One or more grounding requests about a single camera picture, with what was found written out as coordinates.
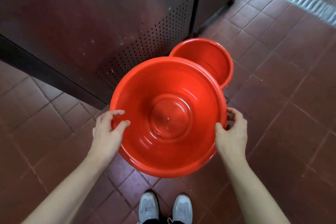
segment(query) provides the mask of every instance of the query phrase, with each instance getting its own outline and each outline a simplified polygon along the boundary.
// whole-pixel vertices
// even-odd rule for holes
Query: foot
[[[146,192],[141,196],[139,204],[139,221],[159,219],[159,204],[152,192]]]
[[[193,207],[190,198],[186,195],[178,195],[173,208],[173,221],[191,224],[193,221]]]

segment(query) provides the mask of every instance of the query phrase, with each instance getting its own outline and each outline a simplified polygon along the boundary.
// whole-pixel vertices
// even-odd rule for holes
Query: sneaker
[[[173,221],[191,224],[193,221],[193,207],[187,195],[178,195],[173,208]]]
[[[159,204],[156,196],[152,192],[146,192],[141,196],[139,204],[139,221],[159,219]]]

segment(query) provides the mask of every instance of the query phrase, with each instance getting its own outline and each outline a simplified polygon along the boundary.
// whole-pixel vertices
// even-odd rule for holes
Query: perforated metal panel
[[[120,80],[129,70],[143,61],[165,56],[177,45],[188,31],[186,22],[187,11],[191,5],[186,0],[180,6],[170,10],[164,18],[149,28],[133,43],[125,46],[120,52],[111,53],[97,69],[96,75],[111,90],[114,90]]]

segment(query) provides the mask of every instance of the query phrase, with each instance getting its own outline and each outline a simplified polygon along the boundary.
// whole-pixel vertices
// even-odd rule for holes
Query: red plastic basin
[[[112,96],[111,110],[130,120],[120,154],[136,169],[156,177],[198,170],[215,153],[216,122],[226,124],[219,85],[201,66],[177,57],[145,61],[129,71]]]
[[[224,89],[233,76],[233,62],[229,53],[219,43],[205,38],[192,38],[176,45],[170,57],[181,57],[199,64],[207,70]]]

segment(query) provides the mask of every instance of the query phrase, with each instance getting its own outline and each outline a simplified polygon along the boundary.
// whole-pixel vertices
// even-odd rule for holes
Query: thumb
[[[128,128],[130,124],[131,122],[129,120],[123,120],[118,124],[114,131],[118,132],[122,136],[125,129]]]
[[[223,131],[223,126],[221,125],[221,123],[217,122],[215,124],[215,132],[216,132],[216,136],[219,135],[219,133],[221,133]]]

